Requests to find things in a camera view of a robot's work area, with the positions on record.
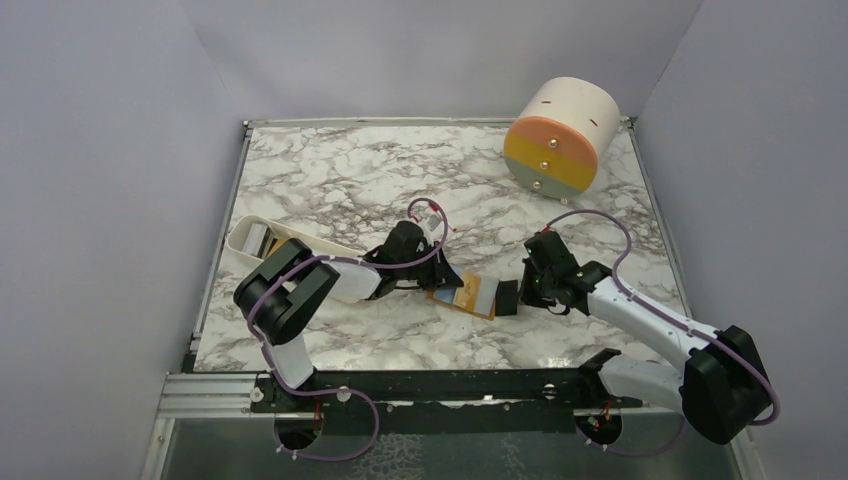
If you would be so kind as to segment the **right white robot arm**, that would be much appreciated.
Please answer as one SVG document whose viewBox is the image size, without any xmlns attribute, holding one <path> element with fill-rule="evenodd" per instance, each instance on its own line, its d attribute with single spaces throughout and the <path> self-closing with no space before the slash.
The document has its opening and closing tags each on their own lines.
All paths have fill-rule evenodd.
<svg viewBox="0 0 848 480">
<path fill-rule="evenodd" d="M 705 439 L 729 443 L 749 426 L 780 413 L 753 338 L 716 329 L 664 307 L 625 282 L 616 265 L 585 264 L 550 229 L 524 243 L 518 299 L 535 308 L 561 306 L 603 320 L 640 340 L 662 363 L 605 349 L 584 362 L 577 393 L 587 405 L 631 398 L 674 411 Z"/>
</svg>

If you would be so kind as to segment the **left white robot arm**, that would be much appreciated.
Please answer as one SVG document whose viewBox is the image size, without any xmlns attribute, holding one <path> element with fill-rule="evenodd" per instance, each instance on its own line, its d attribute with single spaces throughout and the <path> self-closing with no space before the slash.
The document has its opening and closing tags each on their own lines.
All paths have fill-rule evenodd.
<svg viewBox="0 0 848 480">
<path fill-rule="evenodd" d="M 233 301 L 262 344 L 278 380 L 276 396 L 285 407 L 298 411 L 313 401 L 309 378 L 315 367 L 303 332 L 325 299 L 376 300 L 402 282 L 428 292 L 464 285 L 442 243 L 409 220 L 398 222 L 381 245 L 360 257 L 332 255 L 287 239 L 241 281 Z"/>
</svg>

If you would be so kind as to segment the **yellow leather card holder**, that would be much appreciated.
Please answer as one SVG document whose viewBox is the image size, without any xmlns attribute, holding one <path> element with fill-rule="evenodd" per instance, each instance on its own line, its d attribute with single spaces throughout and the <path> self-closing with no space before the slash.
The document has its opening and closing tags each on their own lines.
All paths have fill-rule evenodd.
<svg viewBox="0 0 848 480">
<path fill-rule="evenodd" d="M 444 287 L 429 292 L 427 299 L 438 305 L 466 314 L 493 320 L 499 280 L 468 270 L 453 268 L 463 282 L 460 287 Z"/>
</svg>

